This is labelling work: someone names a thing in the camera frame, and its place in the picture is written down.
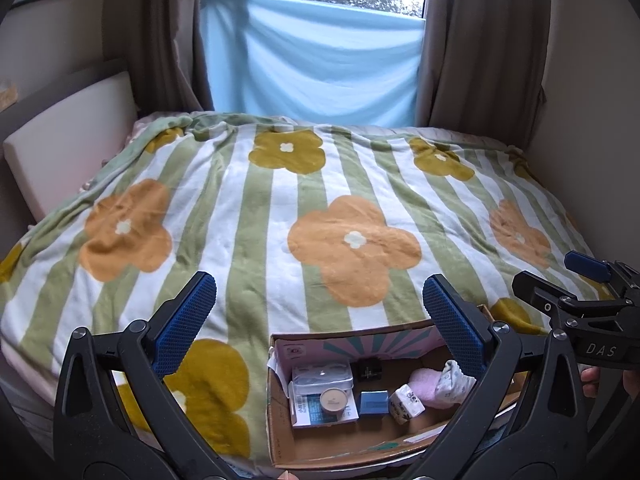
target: makeup powder compact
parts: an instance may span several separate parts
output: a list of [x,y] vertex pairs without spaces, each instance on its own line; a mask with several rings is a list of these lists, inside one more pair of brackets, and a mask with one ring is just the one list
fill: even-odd
[[338,388],[329,388],[320,394],[320,406],[329,415],[340,415],[347,407],[347,394]]

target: hand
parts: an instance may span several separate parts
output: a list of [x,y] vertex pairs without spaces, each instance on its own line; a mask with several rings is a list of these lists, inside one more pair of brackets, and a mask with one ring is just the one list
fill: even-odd
[[[600,382],[600,368],[587,368],[580,374],[582,382],[582,392],[585,397],[594,399],[598,395],[598,383]],[[635,400],[640,393],[640,371],[624,370],[622,372],[622,384],[631,399]]]

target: wall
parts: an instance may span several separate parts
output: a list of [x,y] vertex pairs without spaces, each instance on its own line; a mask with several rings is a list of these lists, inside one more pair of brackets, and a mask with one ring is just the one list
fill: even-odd
[[0,79],[26,96],[102,60],[102,0],[40,0],[0,24]]
[[640,18],[627,0],[552,0],[548,102],[528,151],[594,254],[640,269]]

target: blanket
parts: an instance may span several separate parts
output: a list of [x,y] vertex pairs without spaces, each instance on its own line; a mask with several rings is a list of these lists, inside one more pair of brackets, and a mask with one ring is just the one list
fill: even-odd
[[[199,112],[160,118],[0,266],[4,340],[56,378],[73,329],[149,319],[198,270],[218,299],[165,377],[224,456],[268,463],[272,333],[424,319],[424,280],[523,333],[548,320],[513,296],[529,270],[585,300],[607,291],[562,265],[590,254],[522,154],[434,128],[374,130]],[[148,429],[127,383],[120,395]]]

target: screw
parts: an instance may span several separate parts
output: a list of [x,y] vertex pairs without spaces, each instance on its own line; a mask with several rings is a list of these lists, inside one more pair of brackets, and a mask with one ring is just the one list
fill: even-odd
[[560,330],[559,328],[553,330],[552,334],[556,339],[558,339],[558,341],[564,341],[566,339],[566,332],[564,330]]
[[82,339],[84,336],[86,336],[86,328],[84,326],[80,326],[80,327],[76,328],[71,333],[71,337],[73,339]]
[[132,321],[129,325],[129,330],[134,333],[142,332],[146,328],[146,321],[142,319],[137,319]]
[[511,327],[503,321],[496,321],[493,324],[493,328],[494,332],[497,332],[498,334],[508,334],[511,331]]

